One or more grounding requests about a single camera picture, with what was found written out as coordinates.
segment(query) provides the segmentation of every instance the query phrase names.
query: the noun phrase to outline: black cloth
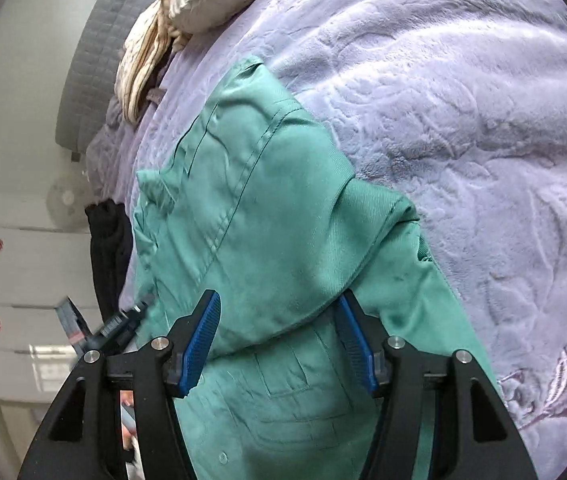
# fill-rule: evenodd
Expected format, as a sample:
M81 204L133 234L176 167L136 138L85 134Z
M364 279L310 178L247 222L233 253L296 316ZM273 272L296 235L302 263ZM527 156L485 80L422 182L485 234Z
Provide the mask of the black cloth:
M119 296L132 255L132 226L125 206L108 199L86 207L96 300L103 320L119 312Z

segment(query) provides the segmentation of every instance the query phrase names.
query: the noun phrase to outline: grey quilted mattress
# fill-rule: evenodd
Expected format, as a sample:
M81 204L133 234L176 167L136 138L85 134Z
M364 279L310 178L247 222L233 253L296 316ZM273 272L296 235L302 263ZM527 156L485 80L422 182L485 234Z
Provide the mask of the grey quilted mattress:
M58 108L56 141L85 153L114 94L123 42L154 0L97 0L70 64Z
M330 129L360 178L415 202L540 479L556 478L567 465L563 1L256 0L177 53L136 132L111 103L87 152L97 191L131 212L135 171L161 167L248 54ZM133 257L123 304L134 269Z

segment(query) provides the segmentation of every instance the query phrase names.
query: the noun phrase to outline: green shirt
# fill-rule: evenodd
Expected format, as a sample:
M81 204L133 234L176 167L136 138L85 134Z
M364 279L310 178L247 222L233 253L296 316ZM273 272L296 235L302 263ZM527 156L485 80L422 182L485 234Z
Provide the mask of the green shirt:
M422 351L466 348L489 373L414 205L355 179L260 59L234 65L166 165L137 176L137 289L158 298L139 342L206 288L221 296L201 381L175 401L199 479L358 478L378 407L326 309L347 287L388 333ZM417 477L428 463L420 454Z

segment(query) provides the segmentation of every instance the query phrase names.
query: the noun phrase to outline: silver screw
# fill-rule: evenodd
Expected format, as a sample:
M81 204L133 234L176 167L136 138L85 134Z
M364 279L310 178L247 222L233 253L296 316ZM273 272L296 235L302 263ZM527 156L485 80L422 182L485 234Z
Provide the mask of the silver screw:
M101 357L99 350L90 350L84 354L84 361L86 363L96 363L99 361L99 357Z
M164 348L167 348L167 346L170 344L170 341L167 340L167 337L156 337L150 344L152 345L152 348L154 348L154 350L163 350Z
M472 354L467 350L457 350L457 352L454 355L459 361L461 361L465 365L467 365L470 361L472 361Z
M401 350L406 346L406 340L398 335L391 335L388 337L388 345L395 350Z

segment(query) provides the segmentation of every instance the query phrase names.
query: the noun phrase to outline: white floor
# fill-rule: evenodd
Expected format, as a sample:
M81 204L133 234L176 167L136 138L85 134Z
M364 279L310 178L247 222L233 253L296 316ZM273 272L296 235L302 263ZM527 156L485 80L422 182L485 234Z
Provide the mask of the white floor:
M68 170L58 104L96 0L0 0L0 192L44 194Z

